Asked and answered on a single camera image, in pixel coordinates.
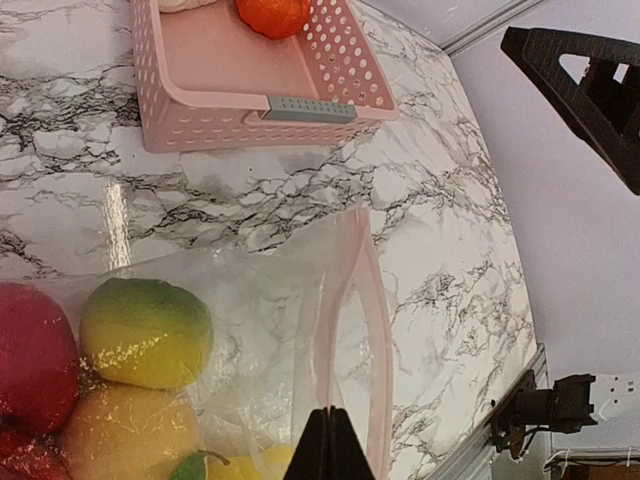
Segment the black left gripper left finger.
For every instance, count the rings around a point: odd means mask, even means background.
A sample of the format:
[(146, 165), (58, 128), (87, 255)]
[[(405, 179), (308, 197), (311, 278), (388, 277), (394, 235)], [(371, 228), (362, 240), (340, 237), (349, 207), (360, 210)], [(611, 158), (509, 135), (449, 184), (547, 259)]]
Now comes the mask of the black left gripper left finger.
[(284, 480), (329, 478), (329, 411), (315, 409), (309, 415)]

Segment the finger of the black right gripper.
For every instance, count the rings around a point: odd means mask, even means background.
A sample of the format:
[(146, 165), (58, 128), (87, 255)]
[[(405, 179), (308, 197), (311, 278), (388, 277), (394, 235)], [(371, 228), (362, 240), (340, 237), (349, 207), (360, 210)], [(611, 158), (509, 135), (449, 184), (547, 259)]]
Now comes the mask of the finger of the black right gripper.
[(572, 133), (639, 193), (639, 45), (545, 28), (509, 27), (500, 44)]

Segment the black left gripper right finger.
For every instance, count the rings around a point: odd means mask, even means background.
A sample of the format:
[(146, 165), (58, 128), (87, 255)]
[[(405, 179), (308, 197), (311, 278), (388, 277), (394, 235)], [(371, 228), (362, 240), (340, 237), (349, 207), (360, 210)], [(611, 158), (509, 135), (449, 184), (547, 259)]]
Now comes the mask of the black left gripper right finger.
[(329, 431), (329, 478), (374, 480), (373, 472), (345, 409), (331, 407)]

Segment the yellow fake lemon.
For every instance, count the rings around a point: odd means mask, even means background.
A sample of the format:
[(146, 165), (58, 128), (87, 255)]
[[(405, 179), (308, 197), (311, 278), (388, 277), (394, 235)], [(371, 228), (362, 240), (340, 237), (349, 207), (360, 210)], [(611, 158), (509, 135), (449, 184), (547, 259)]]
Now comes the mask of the yellow fake lemon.
[(254, 459), (249, 455), (231, 456), (227, 463), (207, 459), (209, 480), (283, 480), (294, 450), (289, 445), (276, 445), (262, 451)]

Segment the clear zip top bag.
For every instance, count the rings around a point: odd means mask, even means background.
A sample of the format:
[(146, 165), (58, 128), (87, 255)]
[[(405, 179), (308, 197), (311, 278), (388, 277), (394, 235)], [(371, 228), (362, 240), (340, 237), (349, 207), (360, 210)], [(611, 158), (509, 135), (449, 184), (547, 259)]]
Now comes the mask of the clear zip top bag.
[[(311, 411), (336, 407), (347, 411), (375, 479), (387, 477), (391, 332), (365, 209), (315, 221), (268, 253), (210, 247), (98, 275), (4, 280), (33, 286), (64, 310), (79, 355), (74, 408), (97, 387), (134, 386), (102, 378), (80, 342), (83, 306), (111, 278), (166, 281), (208, 306), (214, 342), (204, 371), (186, 387), (152, 389), (189, 402), (206, 448), (254, 459), (276, 445), (295, 450)], [(1, 414), (1, 431), (37, 440), (65, 467), (58, 436), (72, 412), (58, 430), (40, 436)]]

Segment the peach fake fruit with leaf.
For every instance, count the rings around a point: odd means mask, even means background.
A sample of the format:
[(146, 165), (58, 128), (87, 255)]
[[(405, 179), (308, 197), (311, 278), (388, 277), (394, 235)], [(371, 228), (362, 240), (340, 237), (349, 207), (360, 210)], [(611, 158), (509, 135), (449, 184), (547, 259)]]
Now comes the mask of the peach fake fruit with leaf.
[(107, 384), (84, 395), (58, 436), (73, 479), (198, 479), (212, 458), (230, 460), (205, 447), (197, 415), (181, 395)]

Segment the orange fake pumpkin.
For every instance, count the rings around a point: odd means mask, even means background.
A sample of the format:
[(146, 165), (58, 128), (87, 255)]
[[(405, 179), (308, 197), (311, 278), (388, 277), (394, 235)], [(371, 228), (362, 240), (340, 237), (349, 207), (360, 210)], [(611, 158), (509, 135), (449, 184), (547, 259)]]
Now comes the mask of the orange fake pumpkin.
[(311, 13), (309, 0), (237, 0), (240, 19), (271, 40), (296, 35)]

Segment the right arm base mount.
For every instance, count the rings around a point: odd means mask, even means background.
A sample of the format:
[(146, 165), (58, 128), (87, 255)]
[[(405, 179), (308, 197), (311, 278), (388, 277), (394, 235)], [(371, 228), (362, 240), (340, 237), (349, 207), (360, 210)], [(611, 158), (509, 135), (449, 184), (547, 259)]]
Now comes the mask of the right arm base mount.
[(489, 419), (491, 445), (497, 453), (520, 458), (527, 442), (550, 423), (549, 389), (518, 386), (494, 409)]

